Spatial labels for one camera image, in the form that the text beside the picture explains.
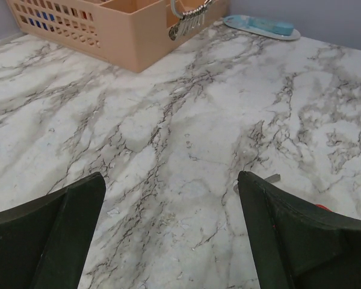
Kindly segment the silver keyring with clips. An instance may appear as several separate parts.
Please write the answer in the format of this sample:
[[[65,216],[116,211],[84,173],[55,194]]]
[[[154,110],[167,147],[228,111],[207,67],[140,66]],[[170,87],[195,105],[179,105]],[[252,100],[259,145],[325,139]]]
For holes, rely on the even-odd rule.
[[[171,0],[171,12],[178,18],[178,22],[170,28],[168,32],[169,38],[172,41],[178,40],[203,25],[205,23],[205,15],[212,4],[212,0],[207,0],[195,9],[180,12],[176,8],[176,1]]]

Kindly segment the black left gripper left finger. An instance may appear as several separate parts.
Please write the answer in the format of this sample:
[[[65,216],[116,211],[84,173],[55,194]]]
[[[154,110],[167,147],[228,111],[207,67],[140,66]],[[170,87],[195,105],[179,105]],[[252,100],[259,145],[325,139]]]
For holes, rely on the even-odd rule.
[[[0,288],[77,288],[105,198],[93,173],[0,212]]]

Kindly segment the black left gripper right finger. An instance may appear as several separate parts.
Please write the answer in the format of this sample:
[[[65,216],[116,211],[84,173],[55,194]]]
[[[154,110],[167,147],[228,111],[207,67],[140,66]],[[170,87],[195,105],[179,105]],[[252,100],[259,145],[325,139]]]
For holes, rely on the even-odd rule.
[[[238,191],[261,288],[361,288],[361,220],[252,172],[239,173]]]

